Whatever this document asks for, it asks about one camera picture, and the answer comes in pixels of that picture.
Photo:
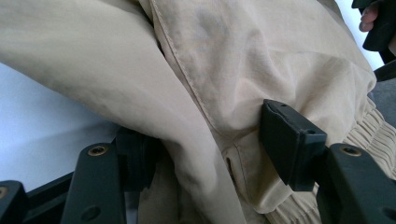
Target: wrinkled cloth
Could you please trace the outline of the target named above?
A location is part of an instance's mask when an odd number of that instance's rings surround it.
[[[315,192],[292,193],[259,144],[263,99],[395,177],[395,130],[334,1],[139,4],[0,0],[1,63],[163,140],[139,223],[320,222]]]

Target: stitching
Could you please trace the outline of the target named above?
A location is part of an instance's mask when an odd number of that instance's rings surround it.
[[[173,44],[172,38],[170,37],[170,35],[169,35],[169,33],[168,33],[167,29],[166,29],[165,22],[163,21],[163,16],[162,16],[160,10],[158,9],[156,0],[150,0],[150,1],[151,1],[151,4],[152,4],[153,8],[154,8],[155,13],[157,14],[158,20],[159,20],[159,22],[160,22],[160,26],[161,26],[161,28],[162,28],[162,30],[163,30],[163,34],[165,35],[165,38],[166,38],[166,42],[168,42],[169,48],[172,50],[172,54],[173,54],[173,56],[175,57],[175,60],[176,60],[176,62],[177,62],[177,65],[178,65],[178,67],[180,68],[181,73],[183,74],[183,77],[186,78],[187,83],[188,83],[189,87],[191,88],[192,94],[194,95],[194,97],[195,97],[195,99],[197,100],[199,106],[201,107],[202,111],[204,112],[204,116],[207,118],[207,120],[208,120],[208,122],[209,122],[209,125],[210,125],[219,135],[224,136],[224,137],[229,137],[228,135],[226,135],[226,134],[220,132],[220,131],[215,127],[215,125],[214,125],[215,122],[214,122],[213,119],[209,116],[209,113],[207,112],[207,109],[206,109],[206,107],[205,107],[204,102],[203,102],[203,101],[201,100],[201,98],[199,97],[198,91],[195,89],[194,85],[192,84],[192,80],[189,78],[189,76],[187,76],[188,73],[187,73],[187,71],[186,71],[185,66],[183,65],[183,63],[181,62],[180,58],[178,57],[177,50],[176,50],[176,48],[175,48],[175,46],[174,46],[174,44]]]
[[[308,216],[309,214],[311,214],[312,212],[314,212],[316,209],[318,208],[317,205],[311,207],[311,209],[304,211],[304,213],[302,215],[300,215],[299,217],[292,219],[291,223],[297,223],[297,221],[299,221],[301,218]]]
[[[247,197],[249,199],[249,201],[251,202],[251,195],[250,195],[250,191],[248,190],[248,181],[246,179],[246,174],[245,174],[245,169],[244,166],[241,162],[242,158],[241,158],[241,152],[239,150],[239,146],[236,143],[233,143],[233,146],[236,148],[236,152],[238,153],[238,158],[239,158],[239,164],[241,166],[241,170],[242,170],[242,177],[244,177],[244,183],[245,183],[245,191],[247,193]]]

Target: ribbed fabric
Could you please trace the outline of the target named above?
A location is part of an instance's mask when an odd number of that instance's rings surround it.
[[[350,131],[344,143],[361,147],[389,178],[395,179],[396,130],[384,121],[369,99],[367,114]],[[274,212],[266,214],[271,223],[320,223],[316,193],[292,193]]]

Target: hand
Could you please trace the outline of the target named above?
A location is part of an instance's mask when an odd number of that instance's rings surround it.
[[[359,25],[359,29],[362,32],[369,32],[374,27],[374,21],[378,17],[378,2],[372,3],[369,7],[364,9],[363,14],[361,15],[361,24]],[[390,51],[396,55],[396,35],[389,42]]]

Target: metal screw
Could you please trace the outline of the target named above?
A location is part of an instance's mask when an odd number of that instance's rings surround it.
[[[343,147],[341,148],[341,151],[344,152],[345,154],[347,154],[348,156],[354,156],[354,157],[359,157],[361,156],[361,152],[358,151],[355,148],[351,148],[351,147]]]
[[[0,187],[0,199],[4,198],[8,193],[8,188]]]
[[[108,150],[108,147],[93,147],[88,151],[90,156],[102,156]]]

